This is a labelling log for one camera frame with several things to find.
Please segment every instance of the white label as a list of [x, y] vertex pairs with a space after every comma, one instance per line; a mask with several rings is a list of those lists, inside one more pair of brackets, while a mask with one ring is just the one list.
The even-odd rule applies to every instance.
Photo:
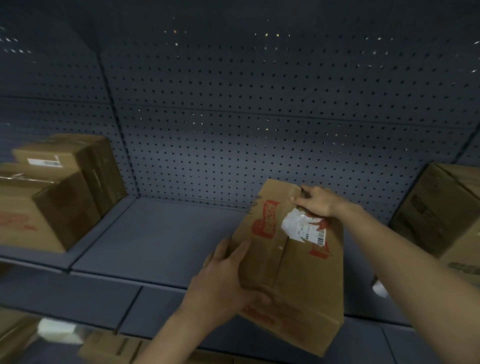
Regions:
[[282, 229], [289, 238], [299, 242], [311, 242], [320, 246], [325, 245], [326, 229], [318, 230], [319, 226], [314, 225], [323, 218], [311, 218], [300, 212], [297, 208], [290, 211], [283, 219]]
[[62, 168], [58, 156], [55, 156], [56, 160], [45, 160], [45, 159], [33, 159], [27, 158], [29, 164], [33, 164], [34, 166], [42, 166], [42, 167], [59, 167]]

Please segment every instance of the torn sticker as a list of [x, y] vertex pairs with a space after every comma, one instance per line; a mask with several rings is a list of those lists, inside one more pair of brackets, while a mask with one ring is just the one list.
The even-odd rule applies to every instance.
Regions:
[[293, 240], [324, 246], [326, 229], [318, 230], [322, 220], [323, 218], [311, 218], [295, 208], [283, 219], [282, 230]]

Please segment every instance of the left hand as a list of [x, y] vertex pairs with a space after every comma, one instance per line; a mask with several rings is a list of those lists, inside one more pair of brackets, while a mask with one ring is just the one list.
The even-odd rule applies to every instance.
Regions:
[[271, 304], [265, 293], [240, 287], [238, 270], [247, 254], [250, 241], [244, 241], [226, 258], [228, 239], [218, 244], [205, 260], [200, 272], [192, 278], [179, 313], [187, 315], [201, 329], [210, 332], [230, 320], [254, 301]]

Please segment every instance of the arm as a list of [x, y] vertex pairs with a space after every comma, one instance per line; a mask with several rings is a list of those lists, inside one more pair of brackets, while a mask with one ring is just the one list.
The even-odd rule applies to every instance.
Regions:
[[292, 202], [342, 221], [413, 327], [447, 363], [480, 363], [480, 291], [362, 207], [321, 187]]
[[183, 302], [167, 320], [135, 364], [183, 364], [210, 331], [230, 320], [255, 300], [270, 304], [264, 293], [240, 287], [238, 269], [250, 242], [243, 242], [230, 257], [224, 239], [192, 278]]

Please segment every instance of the hand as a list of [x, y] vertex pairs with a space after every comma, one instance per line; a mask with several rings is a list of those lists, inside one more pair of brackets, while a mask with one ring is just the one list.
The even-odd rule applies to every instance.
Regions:
[[310, 194], [310, 198], [291, 197], [290, 201], [306, 208], [316, 215], [337, 218], [339, 209], [351, 204], [351, 202], [327, 188], [318, 186], [309, 187], [305, 185], [301, 185], [301, 187]]
[[228, 239], [224, 239], [206, 258], [203, 268], [192, 278], [179, 308], [179, 312], [188, 315], [206, 332], [224, 324], [254, 301], [271, 303], [266, 294], [240, 287], [239, 265], [250, 241], [240, 244], [228, 258], [227, 247]]

